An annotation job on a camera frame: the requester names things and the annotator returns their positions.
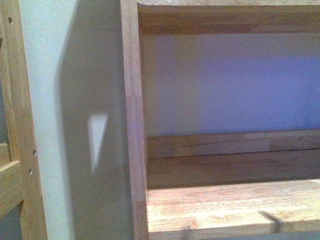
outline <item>white wall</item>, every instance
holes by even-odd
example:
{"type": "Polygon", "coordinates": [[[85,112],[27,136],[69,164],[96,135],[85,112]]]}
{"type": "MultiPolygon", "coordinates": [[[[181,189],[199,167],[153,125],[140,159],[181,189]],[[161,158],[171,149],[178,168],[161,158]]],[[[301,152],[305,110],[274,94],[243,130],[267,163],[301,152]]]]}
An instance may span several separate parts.
{"type": "Polygon", "coordinates": [[[320,128],[320,34],[143,40],[150,136],[320,128]]]}
{"type": "Polygon", "coordinates": [[[48,238],[131,240],[120,1],[20,12],[48,238]]]}

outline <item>purple-lit wall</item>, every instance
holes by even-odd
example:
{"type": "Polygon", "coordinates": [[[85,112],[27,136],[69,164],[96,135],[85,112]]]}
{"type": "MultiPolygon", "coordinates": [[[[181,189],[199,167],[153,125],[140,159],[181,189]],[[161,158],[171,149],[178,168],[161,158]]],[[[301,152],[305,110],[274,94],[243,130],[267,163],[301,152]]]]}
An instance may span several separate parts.
{"type": "Polygon", "coordinates": [[[143,40],[149,136],[320,128],[320,34],[143,40]]]}

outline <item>wooden bookcase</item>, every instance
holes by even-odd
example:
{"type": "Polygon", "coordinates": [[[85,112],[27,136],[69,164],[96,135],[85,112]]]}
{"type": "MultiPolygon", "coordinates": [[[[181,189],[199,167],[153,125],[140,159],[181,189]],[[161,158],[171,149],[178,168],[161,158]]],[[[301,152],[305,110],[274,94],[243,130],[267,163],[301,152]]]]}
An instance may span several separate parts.
{"type": "Polygon", "coordinates": [[[121,0],[135,240],[320,230],[320,130],[147,137],[143,35],[319,33],[320,0],[121,0]]]}

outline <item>wooden shelf board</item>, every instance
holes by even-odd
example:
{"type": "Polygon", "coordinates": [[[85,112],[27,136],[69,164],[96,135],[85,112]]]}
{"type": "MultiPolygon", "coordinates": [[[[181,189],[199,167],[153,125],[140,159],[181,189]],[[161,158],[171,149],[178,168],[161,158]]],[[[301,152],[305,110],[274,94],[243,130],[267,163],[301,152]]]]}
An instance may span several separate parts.
{"type": "Polygon", "coordinates": [[[151,158],[149,239],[320,230],[319,160],[320,150],[151,158]]]}
{"type": "Polygon", "coordinates": [[[139,0],[144,35],[318,33],[320,0],[139,0]]]}
{"type": "Polygon", "coordinates": [[[319,0],[137,0],[146,6],[306,6],[319,0]]]}
{"type": "Polygon", "coordinates": [[[320,180],[154,189],[148,197],[150,240],[320,230],[320,180]]]}

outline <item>light wood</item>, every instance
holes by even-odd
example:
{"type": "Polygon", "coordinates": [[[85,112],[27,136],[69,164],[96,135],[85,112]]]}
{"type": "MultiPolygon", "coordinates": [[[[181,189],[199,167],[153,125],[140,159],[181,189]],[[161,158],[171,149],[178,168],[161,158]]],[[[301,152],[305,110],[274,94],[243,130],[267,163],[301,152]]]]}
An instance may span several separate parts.
{"type": "Polygon", "coordinates": [[[20,161],[24,189],[24,240],[46,240],[47,230],[18,0],[0,1],[0,78],[10,155],[20,161]]]}
{"type": "Polygon", "coordinates": [[[152,158],[148,189],[320,179],[319,160],[320,149],[152,158]]]}
{"type": "Polygon", "coordinates": [[[0,219],[24,197],[20,162],[12,161],[0,167],[0,219]]]}
{"type": "Polygon", "coordinates": [[[149,239],[204,240],[318,231],[319,206],[320,180],[149,190],[149,239]]]}
{"type": "Polygon", "coordinates": [[[318,33],[320,0],[139,0],[145,35],[318,33]]]}
{"type": "Polygon", "coordinates": [[[149,158],[320,149],[320,130],[148,137],[149,158]]]}
{"type": "Polygon", "coordinates": [[[135,240],[147,240],[147,155],[135,0],[121,0],[121,20],[133,233],[135,240]]]}
{"type": "Polygon", "coordinates": [[[319,0],[137,0],[145,6],[304,6],[319,0]]]}
{"type": "Polygon", "coordinates": [[[11,158],[10,158],[8,144],[0,143],[0,167],[10,163],[10,161],[11,161],[11,158]]]}

